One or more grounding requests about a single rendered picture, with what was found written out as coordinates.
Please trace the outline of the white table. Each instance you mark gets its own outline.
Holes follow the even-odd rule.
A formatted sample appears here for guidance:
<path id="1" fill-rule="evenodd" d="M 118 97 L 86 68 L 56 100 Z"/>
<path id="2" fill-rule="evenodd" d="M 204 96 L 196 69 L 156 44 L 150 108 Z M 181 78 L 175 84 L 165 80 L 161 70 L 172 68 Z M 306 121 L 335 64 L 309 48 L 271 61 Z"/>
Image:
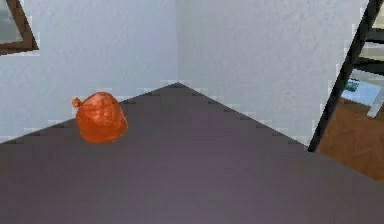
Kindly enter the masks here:
<path id="1" fill-rule="evenodd" d="M 367 116 L 375 118 L 384 105 L 384 87 L 350 78 L 341 97 L 368 106 Z"/>

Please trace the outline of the black framed glass door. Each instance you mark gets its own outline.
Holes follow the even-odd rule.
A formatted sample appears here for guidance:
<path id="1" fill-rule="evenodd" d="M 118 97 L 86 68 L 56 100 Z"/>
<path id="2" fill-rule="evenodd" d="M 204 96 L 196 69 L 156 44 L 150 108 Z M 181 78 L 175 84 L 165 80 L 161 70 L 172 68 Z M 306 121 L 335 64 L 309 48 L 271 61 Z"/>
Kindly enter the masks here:
<path id="1" fill-rule="evenodd" d="M 356 66 L 359 55 L 366 43 L 367 36 L 372 29 L 372 26 L 379 14 L 380 8 L 384 0 L 369 0 L 366 9 L 359 25 L 357 26 L 356 33 L 353 36 L 353 40 L 345 60 L 340 69 L 338 69 L 336 81 L 332 87 L 328 100 L 322 110 L 319 123 L 316 126 L 313 137 L 310 141 L 307 151 L 314 153 L 317 151 L 323 134 L 327 128 L 328 123 L 335 111 L 337 103 L 341 98 L 341 95 L 345 89 L 345 85 L 348 82 L 353 69 Z"/>

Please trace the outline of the brown framed window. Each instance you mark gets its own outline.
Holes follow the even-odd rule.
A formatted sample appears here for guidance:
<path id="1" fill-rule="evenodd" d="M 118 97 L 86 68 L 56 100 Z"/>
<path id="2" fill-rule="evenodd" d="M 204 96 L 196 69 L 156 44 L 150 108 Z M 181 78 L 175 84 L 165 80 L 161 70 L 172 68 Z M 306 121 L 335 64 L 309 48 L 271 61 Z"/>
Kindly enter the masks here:
<path id="1" fill-rule="evenodd" d="M 38 50 L 21 0 L 0 0 L 0 56 Z"/>

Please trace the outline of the orange tied bag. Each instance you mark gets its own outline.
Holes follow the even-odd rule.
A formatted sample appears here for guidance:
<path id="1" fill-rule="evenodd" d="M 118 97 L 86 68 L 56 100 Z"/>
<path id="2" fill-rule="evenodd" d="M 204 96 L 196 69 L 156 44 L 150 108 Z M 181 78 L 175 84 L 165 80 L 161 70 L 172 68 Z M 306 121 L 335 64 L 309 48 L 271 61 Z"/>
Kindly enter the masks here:
<path id="1" fill-rule="evenodd" d="M 128 121 L 119 102 L 108 92 L 96 92 L 81 101 L 72 99 L 81 136 L 90 143 L 116 141 L 128 130 Z"/>

